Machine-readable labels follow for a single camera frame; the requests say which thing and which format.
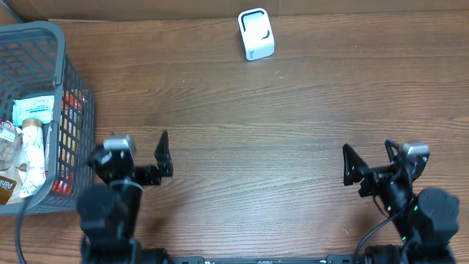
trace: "black curved line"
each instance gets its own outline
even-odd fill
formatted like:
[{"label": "black curved line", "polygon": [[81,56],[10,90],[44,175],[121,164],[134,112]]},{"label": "black curved line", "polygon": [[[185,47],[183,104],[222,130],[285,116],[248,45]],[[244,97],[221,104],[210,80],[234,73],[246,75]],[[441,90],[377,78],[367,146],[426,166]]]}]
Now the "black curved line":
[{"label": "black curved line", "polygon": [[247,16],[247,15],[253,15],[253,14],[257,14],[257,13],[261,13],[261,14],[265,14],[263,11],[261,10],[257,10],[257,11],[254,11],[254,12],[250,12],[250,13],[247,13],[247,14],[244,14],[241,16],[241,24],[243,25],[243,30],[244,32],[246,32],[246,27],[244,26],[244,17]]},{"label": "black curved line", "polygon": [[267,36],[263,37],[261,40],[265,40],[266,38],[268,38],[270,36],[270,30],[267,30]]}]

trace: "wet wipes package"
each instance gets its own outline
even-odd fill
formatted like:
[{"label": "wet wipes package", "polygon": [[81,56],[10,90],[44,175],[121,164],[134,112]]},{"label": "wet wipes package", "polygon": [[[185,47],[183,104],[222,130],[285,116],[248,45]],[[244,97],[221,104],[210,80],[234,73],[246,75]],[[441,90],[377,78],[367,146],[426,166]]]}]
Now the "wet wipes package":
[{"label": "wet wipes package", "polygon": [[43,124],[52,120],[53,95],[15,100],[13,106],[13,124],[21,127],[24,120],[34,118]]}]

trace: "plastic basket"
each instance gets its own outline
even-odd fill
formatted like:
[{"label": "plastic basket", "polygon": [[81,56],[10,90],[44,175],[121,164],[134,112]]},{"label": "plastic basket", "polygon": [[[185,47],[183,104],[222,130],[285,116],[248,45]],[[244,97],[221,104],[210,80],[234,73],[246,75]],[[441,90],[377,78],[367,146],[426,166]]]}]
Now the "plastic basket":
[{"label": "plastic basket", "polygon": [[[26,213],[73,210],[77,196],[93,184],[83,166],[95,143],[95,101],[65,53],[62,30],[49,22],[0,27],[0,118],[12,120],[13,100],[54,95],[48,175]],[[22,202],[0,205],[16,214]]]}]

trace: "wooden tabletop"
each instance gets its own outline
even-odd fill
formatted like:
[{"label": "wooden tabletop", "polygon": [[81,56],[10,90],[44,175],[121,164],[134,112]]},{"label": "wooden tabletop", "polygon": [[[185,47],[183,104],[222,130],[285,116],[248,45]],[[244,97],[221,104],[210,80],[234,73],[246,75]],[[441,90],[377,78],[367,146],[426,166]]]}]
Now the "wooden tabletop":
[{"label": "wooden tabletop", "polygon": [[[146,188],[136,237],[174,256],[350,254],[383,221],[342,184],[341,147],[386,165],[384,141],[421,140],[415,190],[457,195],[451,246],[469,261],[469,12],[271,18],[276,52],[247,62],[236,18],[68,24],[97,104],[97,142],[131,134],[138,164],[169,132],[174,177]],[[15,219],[0,263],[17,262]],[[78,263],[75,212],[27,216],[30,263]],[[367,244],[400,244],[392,224]]]}]

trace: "wood grain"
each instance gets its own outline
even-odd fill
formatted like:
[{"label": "wood grain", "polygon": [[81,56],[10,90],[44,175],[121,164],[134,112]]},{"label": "wood grain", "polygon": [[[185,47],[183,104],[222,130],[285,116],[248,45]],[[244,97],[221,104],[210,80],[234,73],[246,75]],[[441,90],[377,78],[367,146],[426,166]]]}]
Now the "wood grain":
[{"label": "wood grain", "polygon": [[[272,18],[275,54],[247,63],[235,19],[63,25],[95,93],[97,141],[136,139],[153,162],[169,131],[175,175],[146,189],[136,237],[173,255],[351,253],[383,220],[341,184],[341,146],[372,166],[383,142],[430,143],[416,191],[460,198],[451,246],[469,262],[469,12]],[[1,218],[0,263],[16,262]],[[78,263],[75,212],[28,216],[30,263]],[[390,225],[369,244],[399,244]]]}]

